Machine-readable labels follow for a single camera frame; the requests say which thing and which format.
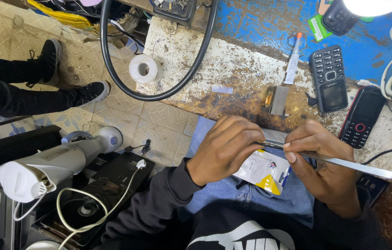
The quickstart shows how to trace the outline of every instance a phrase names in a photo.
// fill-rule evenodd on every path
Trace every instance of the black feature phone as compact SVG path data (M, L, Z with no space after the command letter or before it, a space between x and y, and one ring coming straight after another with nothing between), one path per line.
M320 112L345 109L348 101L341 47L333 45L315 51L310 56L310 65Z
M334 0L321 19L323 26L336 35L344 35L360 19L350 12L343 0Z
M360 88L338 138L354 149L364 147L385 103L386 99L379 88Z

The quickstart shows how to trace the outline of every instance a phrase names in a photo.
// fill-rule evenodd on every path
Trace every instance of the black sneaker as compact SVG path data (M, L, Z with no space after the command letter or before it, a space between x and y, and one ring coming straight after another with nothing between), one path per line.
M74 107L84 107L105 99L110 93L110 84L106 81L95 81L83 87L76 87L78 100Z
M45 71L43 72L43 77L40 81L36 83L57 86L59 84L59 65L62 58L62 46L59 41L54 38L49 38L45 41L43 45L42 52L40 56L36 59L38 63L43 65ZM36 83L26 83L26 86L32 88Z

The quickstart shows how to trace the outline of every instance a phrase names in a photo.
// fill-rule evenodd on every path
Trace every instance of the black pants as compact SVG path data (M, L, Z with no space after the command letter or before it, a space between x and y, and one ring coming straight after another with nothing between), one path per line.
M0 59L0 116L38 115L65 111L77 102L75 89L32 91L9 83L38 82L43 65L34 59L8 61Z

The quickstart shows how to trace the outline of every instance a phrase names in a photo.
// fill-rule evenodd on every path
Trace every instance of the solder wire spool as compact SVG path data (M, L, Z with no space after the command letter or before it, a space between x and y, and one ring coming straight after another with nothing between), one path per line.
M150 56L135 56L129 66L131 78L139 84L157 84L162 79L163 69L159 62Z

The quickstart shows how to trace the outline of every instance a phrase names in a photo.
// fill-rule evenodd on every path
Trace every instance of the yellow bag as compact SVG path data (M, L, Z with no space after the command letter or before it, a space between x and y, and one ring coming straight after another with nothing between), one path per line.
M92 28L93 25L89 22L89 20L83 16L77 14L70 14L61 11L54 11L51 8L44 6L41 3L37 3L34 0L27 0L29 4L36 7L43 13L49 15L52 18L57 19L63 25L72 27L72 28L79 28L81 30Z

